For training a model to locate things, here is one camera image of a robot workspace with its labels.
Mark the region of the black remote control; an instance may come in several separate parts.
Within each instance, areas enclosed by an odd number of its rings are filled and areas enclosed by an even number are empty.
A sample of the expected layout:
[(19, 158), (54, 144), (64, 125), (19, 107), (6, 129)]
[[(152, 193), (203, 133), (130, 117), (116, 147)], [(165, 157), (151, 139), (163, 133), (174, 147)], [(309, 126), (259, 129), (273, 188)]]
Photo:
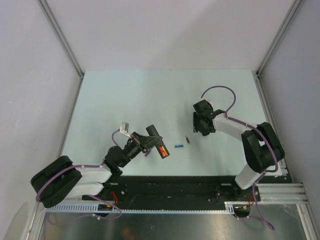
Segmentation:
[[(159, 133), (156, 129), (156, 127), (152, 124), (146, 128), (146, 131), (148, 132), (149, 136), (151, 137), (159, 137)], [(164, 144), (163, 140), (160, 140), (156, 145), (155, 148), (157, 149), (158, 153), (160, 154), (162, 159), (167, 158), (170, 153)]]

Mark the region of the red yellow battery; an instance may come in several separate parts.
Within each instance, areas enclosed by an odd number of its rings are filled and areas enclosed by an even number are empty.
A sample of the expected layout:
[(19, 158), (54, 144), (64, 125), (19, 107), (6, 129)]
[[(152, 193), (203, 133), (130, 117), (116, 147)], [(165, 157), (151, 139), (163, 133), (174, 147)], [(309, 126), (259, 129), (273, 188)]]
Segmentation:
[(160, 149), (161, 155), (162, 155), (163, 157), (165, 157), (165, 156), (166, 156), (166, 153), (165, 153), (165, 151), (164, 151), (164, 148), (161, 146), (159, 149)]

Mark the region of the orange battery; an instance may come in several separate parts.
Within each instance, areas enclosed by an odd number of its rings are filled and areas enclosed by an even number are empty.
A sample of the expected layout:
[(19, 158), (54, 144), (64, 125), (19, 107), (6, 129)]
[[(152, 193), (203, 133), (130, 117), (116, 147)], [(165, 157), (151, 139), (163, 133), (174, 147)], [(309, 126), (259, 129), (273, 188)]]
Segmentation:
[(165, 155), (165, 156), (168, 156), (169, 154), (168, 154), (168, 151), (166, 150), (166, 148), (164, 147), (164, 146), (162, 146), (162, 150), (163, 150), (163, 154)]

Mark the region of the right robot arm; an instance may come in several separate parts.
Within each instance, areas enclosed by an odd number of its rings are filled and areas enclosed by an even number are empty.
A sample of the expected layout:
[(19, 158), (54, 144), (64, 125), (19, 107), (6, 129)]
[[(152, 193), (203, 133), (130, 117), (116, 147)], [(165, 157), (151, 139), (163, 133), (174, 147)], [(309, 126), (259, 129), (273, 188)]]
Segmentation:
[(278, 171), (285, 151), (270, 123), (252, 125), (241, 121), (228, 116), (226, 111), (214, 110), (205, 99), (195, 103), (193, 108), (193, 128), (197, 133), (208, 136), (222, 132), (242, 143), (246, 164), (228, 186), (228, 195), (242, 201), (248, 196), (249, 189), (254, 189), (267, 173)]

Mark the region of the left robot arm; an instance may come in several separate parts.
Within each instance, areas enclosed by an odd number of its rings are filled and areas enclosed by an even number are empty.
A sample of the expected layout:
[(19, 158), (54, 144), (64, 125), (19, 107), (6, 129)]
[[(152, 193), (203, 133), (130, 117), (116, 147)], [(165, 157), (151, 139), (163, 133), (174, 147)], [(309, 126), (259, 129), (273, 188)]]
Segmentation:
[(124, 147), (112, 146), (97, 165), (75, 164), (67, 155), (60, 156), (31, 178), (35, 200), (45, 208), (82, 196), (105, 200), (111, 193), (108, 185), (123, 173), (121, 169), (138, 154), (149, 152), (162, 140), (160, 135), (145, 136), (134, 131), (128, 136)]

